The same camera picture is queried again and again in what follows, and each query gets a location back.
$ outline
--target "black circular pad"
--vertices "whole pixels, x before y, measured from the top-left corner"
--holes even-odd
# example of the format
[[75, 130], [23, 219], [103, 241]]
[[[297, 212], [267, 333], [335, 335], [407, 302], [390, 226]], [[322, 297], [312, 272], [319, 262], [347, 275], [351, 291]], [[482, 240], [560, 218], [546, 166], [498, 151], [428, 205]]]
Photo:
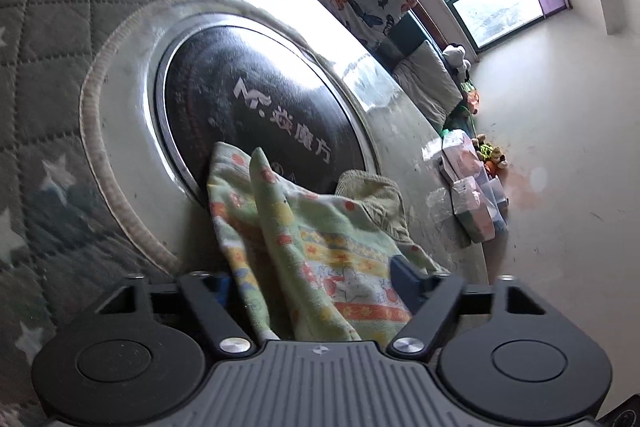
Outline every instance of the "black circular pad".
[[87, 347], [78, 357], [80, 373], [98, 382], [136, 378], [151, 363], [145, 346], [131, 341], [105, 341]]
[[566, 357], [558, 348], [538, 341], [513, 341], [497, 347], [494, 365], [503, 375], [523, 382], [544, 382], [559, 377]]
[[492, 317], [442, 348], [438, 376], [469, 409], [510, 425], [595, 415], [609, 390], [602, 348], [518, 282], [494, 285]]
[[635, 411], [626, 410], [613, 421], [613, 426], [614, 427], [634, 427], [634, 425], [636, 425], [637, 419], [638, 419], [638, 415], [636, 415]]
[[314, 192], [333, 193], [343, 172], [365, 168], [353, 127], [326, 80], [276, 38], [214, 26], [188, 38], [169, 64], [169, 129], [202, 189], [217, 141], [249, 154], [262, 147], [277, 174]]
[[110, 320], [60, 331], [38, 354], [31, 379], [49, 415], [73, 425], [147, 423], [202, 381], [204, 354], [181, 331], [152, 320]]

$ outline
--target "stuffed toy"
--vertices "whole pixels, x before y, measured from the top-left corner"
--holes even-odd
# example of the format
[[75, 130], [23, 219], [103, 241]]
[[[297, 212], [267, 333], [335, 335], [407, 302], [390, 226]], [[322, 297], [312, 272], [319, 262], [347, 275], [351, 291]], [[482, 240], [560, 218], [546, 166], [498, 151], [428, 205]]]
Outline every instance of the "stuffed toy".
[[456, 69], [456, 83], [458, 87], [466, 94], [466, 105], [471, 114], [478, 112], [480, 105], [480, 95], [476, 86], [471, 83], [469, 71], [471, 70], [471, 62], [465, 58], [465, 49], [460, 44], [450, 44], [442, 54], [447, 59], [449, 66]]
[[479, 134], [471, 140], [471, 143], [476, 149], [478, 159], [484, 162], [484, 168], [492, 178], [495, 177], [497, 169], [506, 169], [509, 166], [502, 149], [487, 142], [486, 134]]

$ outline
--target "quilted gray mat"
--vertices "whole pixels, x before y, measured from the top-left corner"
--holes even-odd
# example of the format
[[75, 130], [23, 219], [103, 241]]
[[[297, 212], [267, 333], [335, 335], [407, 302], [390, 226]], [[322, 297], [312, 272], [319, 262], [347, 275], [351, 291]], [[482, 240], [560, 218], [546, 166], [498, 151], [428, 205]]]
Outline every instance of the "quilted gray mat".
[[42, 419], [30, 365], [124, 274], [167, 276], [120, 231], [82, 149], [78, 100], [103, 42], [154, 0], [0, 0], [0, 426]]

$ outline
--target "metal rim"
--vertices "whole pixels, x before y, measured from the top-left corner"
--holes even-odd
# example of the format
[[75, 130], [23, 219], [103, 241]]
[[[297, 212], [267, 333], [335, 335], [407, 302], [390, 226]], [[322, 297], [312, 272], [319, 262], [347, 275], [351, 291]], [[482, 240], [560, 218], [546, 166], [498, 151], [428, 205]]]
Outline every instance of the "metal rim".
[[196, 182], [182, 156], [180, 155], [180, 152], [178, 151], [178, 147], [175, 143], [174, 136], [172, 135], [169, 126], [166, 105], [164, 103], [164, 94], [166, 90], [166, 76], [169, 70], [169, 65], [171, 64], [171, 61], [173, 60], [178, 49], [180, 49], [180, 47], [196, 33], [216, 26], [231, 26], [257, 32], [284, 46], [286, 49], [299, 57], [329, 89], [331, 94], [334, 96], [335, 101], [338, 103], [343, 113], [345, 114], [347, 120], [349, 121], [349, 124], [351, 125], [351, 128], [356, 135], [356, 140], [358, 142], [360, 152], [364, 160], [365, 170], [367, 172], [377, 172], [377, 162], [374, 150], [370, 146], [369, 139], [367, 138], [366, 131], [364, 130], [364, 126], [354, 108], [351, 107], [351, 104], [348, 102], [348, 100], [345, 100], [345, 97], [342, 95], [340, 90], [337, 89], [334, 83], [332, 83], [329, 76], [324, 73], [322, 68], [314, 61], [312, 61], [305, 53], [303, 53], [302, 50], [300, 50], [293, 42], [289, 41], [289, 39], [284, 38], [279, 33], [271, 30], [261, 23], [238, 15], [202, 14], [182, 22], [185, 23], [187, 21], [191, 22], [187, 29], [181, 29], [184, 28], [184, 24], [181, 24], [180, 28], [176, 28], [173, 34], [171, 31], [169, 31], [168, 38], [172, 39], [172, 41], [169, 44], [168, 48], [164, 51], [164, 54], [162, 54], [162, 58], [159, 62], [155, 78], [150, 78], [150, 81], [154, 82], [154, 86], [152, 89], [153, 95], [151, 98], [153, 106], [155, 108], [154, 113], [158, 120], [159, 134], [164, 144], [165, 156], [167, 156], [167, 158], [173, 163], [193, 197], [200, 203], [206, 204], [207, 195], [204, 194], [201, 190], [200, 186]]

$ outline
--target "star pattern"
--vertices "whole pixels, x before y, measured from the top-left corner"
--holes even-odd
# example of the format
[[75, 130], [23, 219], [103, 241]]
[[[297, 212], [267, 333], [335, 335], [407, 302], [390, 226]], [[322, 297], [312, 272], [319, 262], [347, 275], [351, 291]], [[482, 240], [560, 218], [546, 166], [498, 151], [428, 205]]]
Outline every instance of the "star pattern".
[[15, 347], [25, 354], [27, 362], [31, 365], [39, 350], [42, 349], [42, 332], [44, 329], [33, 328], [31, 330], [22, 321], [20, 321], [20, 328], [22, 329], [22, 334], [15, 341]]
[[26, 245], [22, 236], [15, 233], [11, 228], [11, 213], [6, 208], [0, 214], [0, 260], [7, 264], [11, 264], [11, 253], [17, 248]]
[[55, 163], [42, 160], [45, 177], [40, 190], [53, 190], [66, 206], [66, 191], [76, 184], [76, 178], [66, 170], [66, 155], [60, 156]]

